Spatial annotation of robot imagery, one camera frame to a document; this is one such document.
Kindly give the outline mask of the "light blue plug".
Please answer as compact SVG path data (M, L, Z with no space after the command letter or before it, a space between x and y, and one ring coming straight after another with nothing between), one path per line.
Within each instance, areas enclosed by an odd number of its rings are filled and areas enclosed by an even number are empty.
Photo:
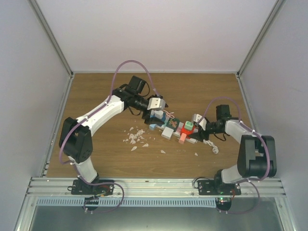
M157 124L150 124L150 125L149 125L149 129L150 129L150 130L155 130L156 128L161 128L161 126L160 126L160 125L157 125Z

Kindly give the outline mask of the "white usb charger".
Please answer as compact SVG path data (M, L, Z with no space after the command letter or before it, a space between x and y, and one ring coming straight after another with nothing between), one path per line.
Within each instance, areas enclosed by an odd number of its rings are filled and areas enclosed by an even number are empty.
M156 118L162 119L163 116L164 116L164 111L162 111L162 110L155 110L154 116L155 116Z

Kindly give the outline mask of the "mint green charger plug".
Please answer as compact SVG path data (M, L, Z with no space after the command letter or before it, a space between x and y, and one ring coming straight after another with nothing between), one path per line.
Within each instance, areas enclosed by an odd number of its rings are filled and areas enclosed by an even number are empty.
M193 130L193 127L194 127L194 124L191 121L186 121L185 124L184 124L184 128L186 130Z

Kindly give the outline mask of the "pink plug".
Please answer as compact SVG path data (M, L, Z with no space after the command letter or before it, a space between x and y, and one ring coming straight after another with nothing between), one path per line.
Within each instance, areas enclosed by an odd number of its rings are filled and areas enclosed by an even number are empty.
M185 140L186 140L186 137L187 137L187 134L185 133L182 133L180 138L179 138L179 143L180 144L184 144L185 143Z

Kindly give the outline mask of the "white grey plug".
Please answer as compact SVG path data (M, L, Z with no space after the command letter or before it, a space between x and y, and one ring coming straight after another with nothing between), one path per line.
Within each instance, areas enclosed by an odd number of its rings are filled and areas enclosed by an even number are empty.
M174 130L168 127L165 127L164 130L162 131L161 136L165 139L170 140L172 135L173 135Z

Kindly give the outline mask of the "dark green cube adapter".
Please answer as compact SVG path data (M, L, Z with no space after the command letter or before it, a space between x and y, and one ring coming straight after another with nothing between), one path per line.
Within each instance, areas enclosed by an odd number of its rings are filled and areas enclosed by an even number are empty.
M179 124L180 124L180 120L177 119L177 118L170 118L167 122L167 125L166 127L170 128L173 130L173 132L176 132L178 127L179 127Z

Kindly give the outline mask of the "white power strip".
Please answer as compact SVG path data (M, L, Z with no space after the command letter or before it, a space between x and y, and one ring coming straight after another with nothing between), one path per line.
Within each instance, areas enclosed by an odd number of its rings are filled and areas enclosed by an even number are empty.
M161 136L165 139L170 140L172 137L176 137L180 144L184 144L185 142L197 143L198 140L190 138L189 135L197 132L198 129L196 126L188 126L188 124L191 124L191 122L186 121L183 123L178 119L169 119L163 125L150 125L150 128L157 128L161 130Z

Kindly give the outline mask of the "blue cube socket adapter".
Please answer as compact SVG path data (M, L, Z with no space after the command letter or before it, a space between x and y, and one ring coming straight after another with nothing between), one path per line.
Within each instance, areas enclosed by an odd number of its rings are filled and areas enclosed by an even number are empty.
M165 123L166 117L165 113L162 113L161 115L153 114L150 116L150 125L155 124L161 126Z

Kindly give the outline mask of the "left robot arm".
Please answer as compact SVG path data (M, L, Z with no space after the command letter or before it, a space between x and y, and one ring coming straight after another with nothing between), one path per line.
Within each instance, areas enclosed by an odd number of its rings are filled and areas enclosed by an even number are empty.
M99 175L91 161L92 137L107 121L126 109L136 109L142 114L145 124L163 123L161 119L154 118L153 114L155 111L163 111L168 105L158 94L142 95L145 85L145 80L133 76L128 84L112 89L109 96L88 113L76 119L68 117L64 121L59 154L68 156L66 164L75 167L86 193L95 194L99 190Z

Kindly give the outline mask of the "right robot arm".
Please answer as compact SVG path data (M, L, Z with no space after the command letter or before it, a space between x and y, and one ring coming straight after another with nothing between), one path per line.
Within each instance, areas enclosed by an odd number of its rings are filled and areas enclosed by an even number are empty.
M245 125L240 118L233 117L226 104L216 107L216 119L210 122L194 114L192 122L197 126L197 132L188 137L205 142L210 135L222 134L231 136L239 143L237 164L217 171L210 181L217 194L224 195L244 180L264 180L276 175L275 139L272 136L261 135Z

